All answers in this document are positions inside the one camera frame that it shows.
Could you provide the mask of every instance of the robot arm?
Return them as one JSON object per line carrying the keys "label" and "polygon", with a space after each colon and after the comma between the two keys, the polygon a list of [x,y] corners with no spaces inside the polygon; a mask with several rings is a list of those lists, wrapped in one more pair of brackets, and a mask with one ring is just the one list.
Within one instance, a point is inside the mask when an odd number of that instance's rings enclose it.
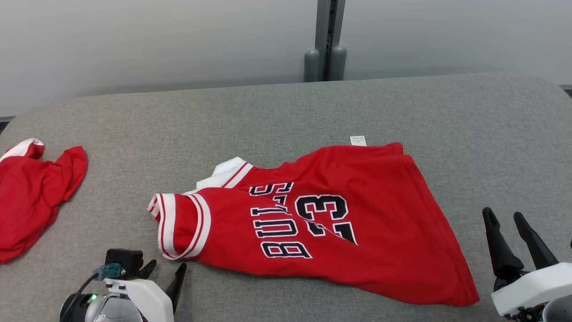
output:
{"label": "robot arm", "polygon": [[179,266],[173,282],[163,291],[153,281],[147,280],[157,261],[151,260],[140,270],[143,265],[142,256],[140,250],[108,250],[104,266],[119,264],[122,272],[121,276],[116,274],[114,278],[105,278],[110,293],[103,296],[91,293],[70,295],[62,307],[61,321],[173,322],[186,274],[186,264]]}
{"label": "robot arm", "polygon": [[[536,266],[533,272],[523,271],[522,261],[510,250],[490,208],[483,209],[483,219],[496,276],[492,301],[499,315],[510,320],[544,321],[551,301],[559,301],[552,305],[559,310],[572,304],[572,264],[559,263],[521,213],[514,214],[514,221]],[[562,309],[562,313],[570,314],[570,309]]]}

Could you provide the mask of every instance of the crumpled red cloth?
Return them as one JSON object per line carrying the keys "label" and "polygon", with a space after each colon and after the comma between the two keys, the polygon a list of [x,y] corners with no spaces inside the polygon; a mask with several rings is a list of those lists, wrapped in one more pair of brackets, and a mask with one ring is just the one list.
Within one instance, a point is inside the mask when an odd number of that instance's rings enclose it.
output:
{"label": "crumpled red cloth", "polygon": [[42,154],[43,143],[32,138],[0,158],[0,264],[38,241],[85,177],[88,158],[81,146],[55,162],[38,160]]}

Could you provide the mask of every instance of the white wall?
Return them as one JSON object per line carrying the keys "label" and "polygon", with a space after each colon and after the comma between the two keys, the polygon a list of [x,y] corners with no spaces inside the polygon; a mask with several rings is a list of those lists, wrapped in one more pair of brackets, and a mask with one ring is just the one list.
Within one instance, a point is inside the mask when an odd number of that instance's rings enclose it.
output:
{"label": "white wall", "polygon": [[345,0],[344,79],[514,70],[572,84],[571,0]]}
{"label": "white wall", "polygon": [[70,96],[302,81],[317,0],[0,0],[0,117]]}

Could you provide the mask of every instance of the red and white striped trim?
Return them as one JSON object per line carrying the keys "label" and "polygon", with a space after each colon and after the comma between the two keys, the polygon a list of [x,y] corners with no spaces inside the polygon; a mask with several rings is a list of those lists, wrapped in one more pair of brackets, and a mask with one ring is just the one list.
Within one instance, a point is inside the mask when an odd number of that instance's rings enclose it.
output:
{"label": "red and white striped trim", "polygon": [[233,188],[244,179],[252,168],[252,164],[241,158],[233,158],[216,166],[212,176],[197,182],[196,189],[185,194],[194,194],[208,187]]}
{"label": "red and white striped trim", "polygon": [[198,194],[184,195],[189,198],[197,210],[197,229],[193,239],[183,254],[174,249],[174,230],[176,223],[176,203],[174,194],[155,194],[149,203],[147,211],[157,219],[159,216],[159,229],[157,243],[163,256],[169,260],[191,258],[199,255],[205,246],[210,232],[210,208],[205,199]]}
{"label": "red and white striped trim", "polygon": [[36,138],[24,140],[18,143],[15,147],[6,151],[6,153],[4,153],[0,158],[0,162],[9,156],[30,156],[34,154],[34,151],[38,148],[36,146],[41,147],[42,151],[39,153],[41,155],[41,152],[43,152],[43,143],[40,140]]}
{"label": "red and white striped trim", "polygon": [[244,162],[244,164],[236,170],[236,172],[231,176],[226,183],[222,185],[223,188],[234,188],[244,177],[247,175],[248,171],[252,169],[252,164]]}

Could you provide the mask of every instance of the red basketball jersey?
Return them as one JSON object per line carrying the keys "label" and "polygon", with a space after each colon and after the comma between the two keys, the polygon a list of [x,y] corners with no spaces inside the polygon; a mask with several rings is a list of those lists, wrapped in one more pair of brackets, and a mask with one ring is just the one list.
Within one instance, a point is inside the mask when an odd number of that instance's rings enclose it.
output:
{"label": "red basketball jersey", "polygon": [[322,277],[418,304],[479,300],[455,236],[400,143],[333,146],[274,169],[240,158],[185,194],[156,194],[166,258]]}

